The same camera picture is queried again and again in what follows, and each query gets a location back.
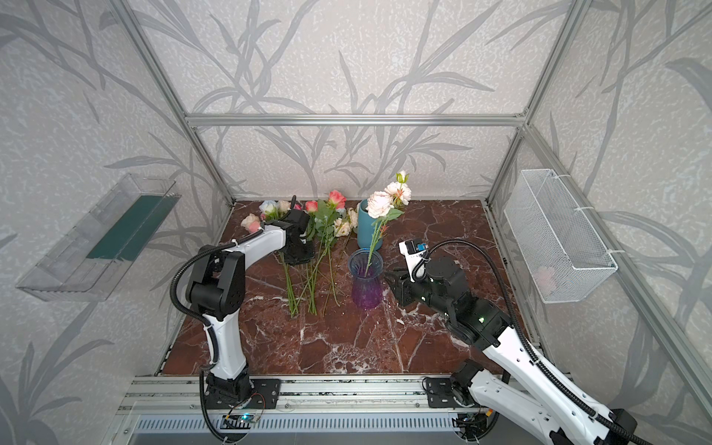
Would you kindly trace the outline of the dark pink rose stem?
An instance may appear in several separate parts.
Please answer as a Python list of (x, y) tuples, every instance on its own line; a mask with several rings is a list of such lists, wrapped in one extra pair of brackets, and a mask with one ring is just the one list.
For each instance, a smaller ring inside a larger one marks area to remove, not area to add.
[(326, 200), (317, 201), (315, 233), (313, 239), (317, 241), (316, 263), (311, 272), (311, 298), (314, 299), (317, 291), (317, 280), (321, 262), (327, 260), (329, 266), (329, 283), (332, 295), (337, 306), (336, 280), (332, 265), (332, 250), (340, 237), (347, 237), (352, 232), (352, 222), (346, 208), (346, 197), (337, 190), (329, 193)]

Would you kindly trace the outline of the blue white rose stem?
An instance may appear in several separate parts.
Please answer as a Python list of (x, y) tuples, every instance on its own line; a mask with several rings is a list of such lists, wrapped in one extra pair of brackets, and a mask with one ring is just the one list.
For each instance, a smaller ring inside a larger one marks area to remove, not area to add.
[[(286, 200), (265, 200), (260, 206), (261, 220), (268, 223), (272, 221), (278, 221), (287, 216), (287, 213), (291, 209), (291, 202)], [(289, 271), (289, 266), (287, 265), (285, 255), (280, 252), (277, 254), (277, 259), (279, 264), (283, 267), (283, 272), (285, 275), (286, 291), (287, 291), (287, 304), (289, 305), (289, 314), (291, 317), (295, 317), (299, 314), (299, 303), (295, 296), (293, 289), (293, 283)]]

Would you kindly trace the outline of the pale pink peony flower stem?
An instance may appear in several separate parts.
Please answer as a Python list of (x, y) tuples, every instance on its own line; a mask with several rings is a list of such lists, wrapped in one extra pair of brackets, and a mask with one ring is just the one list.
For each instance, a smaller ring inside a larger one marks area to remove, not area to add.
[(374, 220), (371, 243), (369, 245), (366, 272), (369, 271), (378, 243), (385, 235), (388, 223), (404, 215), (406, 207), (413, 199), (413, 192), (408, 185), (410, 174), (405, 170), (396, 173), (394, 182), (388, 184), (384, 190), (374, 192), (367, 198), (366, 211)]

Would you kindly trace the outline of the pink rose flower stem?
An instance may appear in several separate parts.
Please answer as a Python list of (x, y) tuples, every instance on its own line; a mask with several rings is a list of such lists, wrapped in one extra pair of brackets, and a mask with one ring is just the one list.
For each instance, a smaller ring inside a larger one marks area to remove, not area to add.
[(318, 211), (318, 206), (319, 204), (316, 200), (307, 201), (304, 205), (304, 209), (310, 217), (309, 224), (305, 232), (305, 235), (308, 238), (313, 238), (315, 233), (316, 213)]

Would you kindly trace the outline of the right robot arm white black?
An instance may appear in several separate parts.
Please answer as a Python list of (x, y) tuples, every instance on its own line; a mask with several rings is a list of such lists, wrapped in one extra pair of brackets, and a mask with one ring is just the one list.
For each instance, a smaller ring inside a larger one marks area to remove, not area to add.
[(517, 334), (517, 322), (475, 296), (464, 271), (443, 257), (426, 264), (421, 280), (408, 270), (385, 278), (398, 304), (422, 303), (445, 318), (451, 334), (481, 350), (521, 385), (511, 387), (472, 360), (451, 376), (455, 399), (493, 409), (543, 444), (641, 444), (636, 420), (588, 396)]

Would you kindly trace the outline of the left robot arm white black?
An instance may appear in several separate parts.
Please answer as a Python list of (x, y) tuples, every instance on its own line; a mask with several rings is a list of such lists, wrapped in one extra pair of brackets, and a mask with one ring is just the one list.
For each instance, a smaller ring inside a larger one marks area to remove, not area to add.
[(247, 294), (248, 268), (274, 252), (282, 254), (287, 264), (311, 261), (310, 220), (302, 207), (293, 207), (280, 219), (258, 221), (246, 237), (202, 247), (174, 275), (169, 288), (172, 305), (202, 323), (207, 335), (211, 361), (203, 377), (210, 391), (238, 401), (252, 393), (238, 319)]

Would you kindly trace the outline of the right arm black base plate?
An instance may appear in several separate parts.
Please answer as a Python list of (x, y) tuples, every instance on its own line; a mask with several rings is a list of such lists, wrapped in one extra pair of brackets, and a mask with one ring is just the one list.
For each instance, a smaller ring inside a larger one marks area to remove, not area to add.
[(456, 409), (460, 404), (456, 402), (452, 392), (450, 378), (432, 378), (426, 376), (421, 380), (422, 390), (428, 399), (428, 407), (431, 409)]

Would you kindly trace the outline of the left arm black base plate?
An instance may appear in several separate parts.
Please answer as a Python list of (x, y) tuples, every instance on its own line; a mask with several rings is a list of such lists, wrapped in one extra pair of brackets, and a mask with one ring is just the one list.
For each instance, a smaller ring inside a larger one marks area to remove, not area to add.
[(208, 410), (227, 410), (229, 408), (252, 410), (275, 410), (280, 396), (282, 380), (278, 378), (256, 378), (251, 380), (252, 389), (245, 397), (233, 397), (208, 387), (206, 408)]

